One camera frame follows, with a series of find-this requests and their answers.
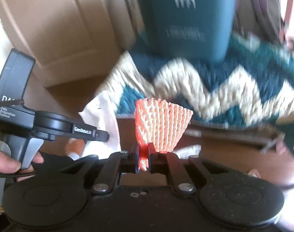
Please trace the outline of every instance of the screw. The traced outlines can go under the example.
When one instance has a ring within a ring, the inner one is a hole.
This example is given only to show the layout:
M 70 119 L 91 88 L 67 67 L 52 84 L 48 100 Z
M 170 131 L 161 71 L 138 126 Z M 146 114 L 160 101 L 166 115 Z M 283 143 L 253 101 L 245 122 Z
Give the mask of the screw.
M 139 196 L 139 193 L 131 193 L 130 195 L 134 198 L 137 198 Z
M 191 192 L 194 189 L 194 186 L 190 183 L 181 183 L 178 188 L 183 192 Z
M 93 186 L 93 189 L 96 191 L 96 192 L 106 192 L 108 189 L 109 189 L 109 186 L 105 183 L 99 183 L 99 184 L 95 184 Z
M 140 191 L 140 195 L 147 195 L 148 191 Z

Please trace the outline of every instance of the white paper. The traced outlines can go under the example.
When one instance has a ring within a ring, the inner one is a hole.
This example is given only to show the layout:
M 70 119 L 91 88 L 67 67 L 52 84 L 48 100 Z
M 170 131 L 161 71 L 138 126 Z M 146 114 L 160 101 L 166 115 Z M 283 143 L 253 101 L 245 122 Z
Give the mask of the white paper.
M 200 152 L 201 152 L 200 145 L 188 146 L 185 148 L 178 149 L 177 151 L 173 151 L 173 153 L 178 155 L 179 159 L 186 159 L 186 160 L 191 155 L 199 155 Z
M 99 159 L 107 159 L 112 153 L 121 151 L 118 123 L 107 91 L 96 96 L 79 114 L 86 124 L 109 133 L 108 142 L 87 142 L 81 157 L 97 155 Z

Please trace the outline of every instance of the orange foam net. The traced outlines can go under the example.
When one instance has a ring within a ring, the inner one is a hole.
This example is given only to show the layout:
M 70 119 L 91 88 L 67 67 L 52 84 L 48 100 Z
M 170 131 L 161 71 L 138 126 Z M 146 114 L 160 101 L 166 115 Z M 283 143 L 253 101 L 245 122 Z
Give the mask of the orange foam net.
M 186 130 L 193 111 L 160 99 L 136 101 L 135 133 L 140 146 L 141 170 L 148 168 L 147 145 L 157 152 L 172 152 Z

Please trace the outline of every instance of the zigzag pattern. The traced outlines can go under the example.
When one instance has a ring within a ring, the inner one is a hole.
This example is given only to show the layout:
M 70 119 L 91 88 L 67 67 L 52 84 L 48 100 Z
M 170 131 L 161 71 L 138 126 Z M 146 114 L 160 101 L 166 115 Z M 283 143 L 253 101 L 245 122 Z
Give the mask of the zigzag pattern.
M 138 72 L 130 54 L 125 52 L 97 92 L 107 90 L 116 112 L 126 85 L 147 98 L 167 101 L 181 93 L 206 121 L 235 105 L 239 106 L 246 125 L 294 111 L 294 89 L 288 81 L 284 81 L 277 96 L 262 104 L 256 81 L 242 66 L 238 66 L 224 83 L 210 93 L 197 70 L 186 59 L 176 58 L 168 62 L 151 84 Z

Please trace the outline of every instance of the wire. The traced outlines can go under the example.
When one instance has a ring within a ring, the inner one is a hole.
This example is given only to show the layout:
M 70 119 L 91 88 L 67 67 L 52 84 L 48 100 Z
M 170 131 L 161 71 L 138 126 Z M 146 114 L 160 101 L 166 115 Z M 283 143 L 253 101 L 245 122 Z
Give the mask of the wire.
M 292 190 L 292 189 L 294 189 L 294 184 L 292 184 L 292 185 L 284 185 L 284 186 L 279 186 L 279 188 L 281 189 L 281 190 L 283 190 L 283 191 L 285 191 L 285 190 Z
M 29 177 L 35 175 L 36 172 L 31 173 L 0 173 L 0 178 L 19 178 L 19 177 Z

